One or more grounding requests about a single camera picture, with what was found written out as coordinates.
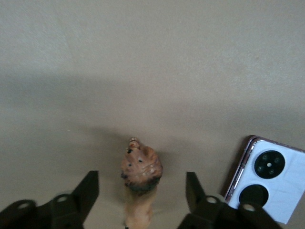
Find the brown toy animal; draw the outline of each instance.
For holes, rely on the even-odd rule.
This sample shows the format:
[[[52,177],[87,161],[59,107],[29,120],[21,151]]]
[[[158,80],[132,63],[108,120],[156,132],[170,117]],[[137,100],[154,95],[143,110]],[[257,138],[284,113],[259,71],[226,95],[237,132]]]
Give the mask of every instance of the brown toy animal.
[[[133,137],[122,161],[125,182],[125,228],[146,229],[153,215],[152,202],[163,168],[155,151]]]

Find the animal figurine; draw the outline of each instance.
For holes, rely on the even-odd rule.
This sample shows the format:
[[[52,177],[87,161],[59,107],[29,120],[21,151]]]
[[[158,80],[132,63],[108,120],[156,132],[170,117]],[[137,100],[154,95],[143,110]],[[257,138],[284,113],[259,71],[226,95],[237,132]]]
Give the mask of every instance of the animal figurine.
[[[155,151],[132,137],[122,161],[125,184],[125,229],[146,229],[163,167]]]

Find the black circular camera module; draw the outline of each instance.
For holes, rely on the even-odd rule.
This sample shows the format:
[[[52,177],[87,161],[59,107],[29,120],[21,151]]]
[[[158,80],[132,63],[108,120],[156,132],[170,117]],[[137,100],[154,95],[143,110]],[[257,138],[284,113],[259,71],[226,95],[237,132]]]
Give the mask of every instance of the black circular camera module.
[[[267,189],[262,185],[249,185],[239,195],[239,202],[255,203],[264,206],[269,198]]]
[[[262,153],[254,164],[256,174],[264,179],[278,176],[285,167],[283,155],[277,151],[270,150]]]

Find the figurine body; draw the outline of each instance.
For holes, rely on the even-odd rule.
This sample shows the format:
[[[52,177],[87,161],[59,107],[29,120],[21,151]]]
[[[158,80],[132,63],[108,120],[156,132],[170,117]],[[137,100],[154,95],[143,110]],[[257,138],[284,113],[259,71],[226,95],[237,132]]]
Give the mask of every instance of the figurine body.
[[[146,229],[153,215],[152,202],[163,168],[155,151],[131,138],[122,161],[121,177],[125,183],[126,228]]]

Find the white flip phone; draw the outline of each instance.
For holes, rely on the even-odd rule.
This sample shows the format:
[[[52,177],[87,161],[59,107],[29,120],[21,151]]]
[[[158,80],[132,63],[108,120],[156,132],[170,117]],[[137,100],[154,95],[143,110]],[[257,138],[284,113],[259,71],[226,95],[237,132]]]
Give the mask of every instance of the white flip phone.
[[[233,208],[257,203],[286,224],[305,191],[305,152],[259,136],[247,143],[224,196]]]

